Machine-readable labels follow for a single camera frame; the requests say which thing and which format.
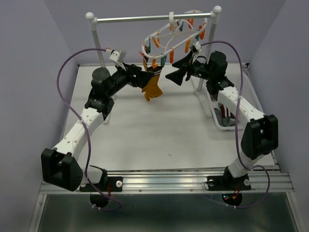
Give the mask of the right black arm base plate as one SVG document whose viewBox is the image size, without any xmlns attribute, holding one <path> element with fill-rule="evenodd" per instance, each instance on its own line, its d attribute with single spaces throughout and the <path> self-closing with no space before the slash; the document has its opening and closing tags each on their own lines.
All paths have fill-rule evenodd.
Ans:
<svg viewBox="0 0 309 232">
<path fill-rule="evenodd" d="M 223 175 L 212 175 L 207 177 L 209 191 L 234 191 L 240 187 L 240 190 L 251 190 L 251 184 L 248 175 L 232 178 Z"/>
</svg>

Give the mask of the white round clip hanger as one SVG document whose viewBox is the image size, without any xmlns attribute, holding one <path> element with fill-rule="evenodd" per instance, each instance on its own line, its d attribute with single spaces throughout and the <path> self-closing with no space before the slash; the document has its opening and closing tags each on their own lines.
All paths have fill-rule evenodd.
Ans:
<svg viewBox="0 0 309 232">
<path fill-rule="evenodd" d="M 160 59 L 167 56 L 166 62 L 175 62 L 174 54 L 178 48 L 185 53 L 194 40 L 204 39 L 208 19 L 173 19 L 169 23 L 148 35 L 142 43 L 141 51 L 148 58 L 148 62 L 156 59 L 158 66 Z"/>
</svg>

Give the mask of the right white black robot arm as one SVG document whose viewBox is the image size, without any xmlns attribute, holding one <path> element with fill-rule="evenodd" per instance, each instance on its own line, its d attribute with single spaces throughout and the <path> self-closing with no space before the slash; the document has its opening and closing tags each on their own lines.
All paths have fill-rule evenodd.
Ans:
<svg viewBox="0 0 309 232">
<path fill-rule="evenodd" d="M 226 77 L 227 61 L 224 53 L 214 51 L 208 63 L 194 59 L 193 52 L 172 65 L 176 71 L 166 78 L 177 85 L 191 76 L 206 80 L 207 91 L 244 127 L 241 139 L 236 138 L 238 157 L 228 165 L 223 175 L 210 176 L 210 191 L 229 191 L 240 187 L 250 190 L 248 171 L 265 155 L 278 147 L 278 119 L 265 115 L 240 95 L 240 90 Z"/>
</svg>

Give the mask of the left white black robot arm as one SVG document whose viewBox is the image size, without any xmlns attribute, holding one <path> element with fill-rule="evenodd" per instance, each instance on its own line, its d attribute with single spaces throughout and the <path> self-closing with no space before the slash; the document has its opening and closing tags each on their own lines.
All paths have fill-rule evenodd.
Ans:
<svg viewBox="0 0 309 232">
<path fill-rule="evenodd" d="M 44 182 L 69 191 L 89 183 L 96 190 L 105 189 L 108 179 L 101 174 L 90 179 L 90 161 L 80 167 L 79 155 L 85 145 L 91 146 L 90 136 L 109 116 L 114 106 L 113 96 L 127 85 L 143 89 L 153 77 L 153 72 L 143 71 L 134 64 L 117 67 L 114 74 L 105 67 L 95 69 L 88 100 L 81 114 L 76 113 L 78 120 L 58 144 L 41 154 Z"/>
</svg>

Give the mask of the yellow orange clothes peg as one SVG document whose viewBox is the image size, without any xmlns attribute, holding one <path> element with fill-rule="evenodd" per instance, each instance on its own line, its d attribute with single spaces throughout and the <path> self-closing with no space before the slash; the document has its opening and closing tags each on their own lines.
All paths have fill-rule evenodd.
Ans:
<svg viewBox="0 0 309 232">
<path fill-rule="evenodd" d="M 156 63 L 156 59 L 152 60 L 152 68 L 155 69 L 158 67 L 158 64 Z"/>
</svg>

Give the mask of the mustard brown striped sock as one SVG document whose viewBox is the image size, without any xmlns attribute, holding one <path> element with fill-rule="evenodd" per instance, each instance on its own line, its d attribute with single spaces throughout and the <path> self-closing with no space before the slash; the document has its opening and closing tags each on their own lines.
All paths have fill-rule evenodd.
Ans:
<svg viewBox="0 0 309 232">
<path fill-rule="evenodd" d="M 143 59 L 142 63 L 143 63 L 144 70 L 148 71 L 148 58 Z"/>
</svg>

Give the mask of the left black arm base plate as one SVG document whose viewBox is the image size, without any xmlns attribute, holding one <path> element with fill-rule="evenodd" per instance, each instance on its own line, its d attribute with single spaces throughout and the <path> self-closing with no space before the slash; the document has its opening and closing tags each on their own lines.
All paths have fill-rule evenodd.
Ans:
<svg viewBox="0 0 309 232">
<path fill-rule="evenodd" d="M 122 176 L 106 176 L 102 178 L 94 186 L 102 192 L 122 192 L 123 177 Z M 96 192 L 96 190 L 87 183 L 84 187 L 80 186 L 80 192 Z"/>
</svg>

